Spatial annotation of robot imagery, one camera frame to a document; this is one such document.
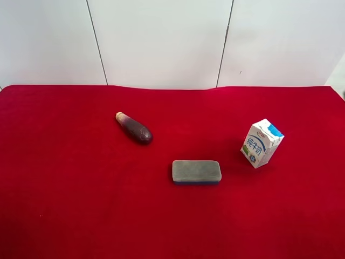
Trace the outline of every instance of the gray eraser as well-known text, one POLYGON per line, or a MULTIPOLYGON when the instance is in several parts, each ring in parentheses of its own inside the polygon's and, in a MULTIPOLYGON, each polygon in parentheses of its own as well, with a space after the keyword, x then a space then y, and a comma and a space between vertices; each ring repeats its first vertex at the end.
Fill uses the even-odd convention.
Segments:
POLYGON ((175 160, 172 179, 178 185, 214 185, 222 179, 222 174, 217 161, 175 160))

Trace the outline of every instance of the red tablecloth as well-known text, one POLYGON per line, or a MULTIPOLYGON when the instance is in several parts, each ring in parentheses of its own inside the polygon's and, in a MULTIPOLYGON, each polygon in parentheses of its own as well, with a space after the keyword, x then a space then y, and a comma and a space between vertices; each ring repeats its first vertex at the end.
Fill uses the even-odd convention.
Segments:
POLYGON ((344 258, 345 102, 330 87, 201 91, 10 86, 0 92, 0 258, 344 258), (114 120, 145 124, 141 146, 114 120), (254 169, 267 118, 285 135, 254 169), (220 163, 175 186, 176 159, 220 163))

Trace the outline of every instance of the table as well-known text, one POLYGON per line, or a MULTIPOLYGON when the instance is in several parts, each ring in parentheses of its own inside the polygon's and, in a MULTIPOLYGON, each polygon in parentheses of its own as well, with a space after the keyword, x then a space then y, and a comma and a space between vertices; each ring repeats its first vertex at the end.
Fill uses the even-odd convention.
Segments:
POLYGON ((0 92, 0 258, 344 258, 345 102, 330 87, 0 92), (154 140, 142 146, 123 112, 154 140), (267 118, 285 138, 254 169, 267 118), (176 159, 217 160, 217 186, 175 186, 176 159))

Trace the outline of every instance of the white milk carton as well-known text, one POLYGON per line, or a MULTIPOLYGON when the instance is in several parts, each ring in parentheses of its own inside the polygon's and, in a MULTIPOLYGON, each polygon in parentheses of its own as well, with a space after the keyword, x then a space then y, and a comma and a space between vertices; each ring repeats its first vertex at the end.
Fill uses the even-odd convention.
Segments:
POLYGON ((264 119, 251 126, 241 152, 258 168, 268 163, 283 138, 284 135, 264 119))

